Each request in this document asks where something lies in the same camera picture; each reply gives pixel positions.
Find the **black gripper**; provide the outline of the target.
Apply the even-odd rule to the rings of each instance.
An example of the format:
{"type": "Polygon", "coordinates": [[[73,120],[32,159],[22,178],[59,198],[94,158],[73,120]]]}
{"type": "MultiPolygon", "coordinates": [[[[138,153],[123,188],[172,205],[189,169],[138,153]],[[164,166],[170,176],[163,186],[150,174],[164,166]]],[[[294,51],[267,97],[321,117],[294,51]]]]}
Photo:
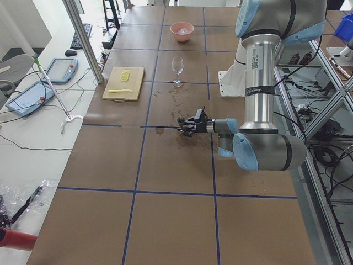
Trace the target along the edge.
{"type": "Polygon", "coordinates": [[[179,128],[178,131],[186,137],[192,137],[195,133],[214,133],[214,120],[209,118],[204,109],[198,109],[193,118],[178,117],[179,126],[192,126],[179,128]]]}

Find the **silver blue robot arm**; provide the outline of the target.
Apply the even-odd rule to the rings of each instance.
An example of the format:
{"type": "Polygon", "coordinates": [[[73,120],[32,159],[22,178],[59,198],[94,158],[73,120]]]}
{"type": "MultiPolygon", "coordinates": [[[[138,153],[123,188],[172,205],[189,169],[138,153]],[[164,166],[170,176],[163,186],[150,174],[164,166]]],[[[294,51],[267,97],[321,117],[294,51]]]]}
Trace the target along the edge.
{"type": "Polygon", "coordinates": [[[219,155],[234,157],[244,170],[299,167],[306,159],[305,144],[279,134],[273,123],[275,49],[320,37],[326,9],[326,1],[244,1],[236,23],[236,36],[246,51],[244,124],[210,119],[199,109],[191,118],[178,118],[179,131],[188,137],[216,133],[219,155]]]}

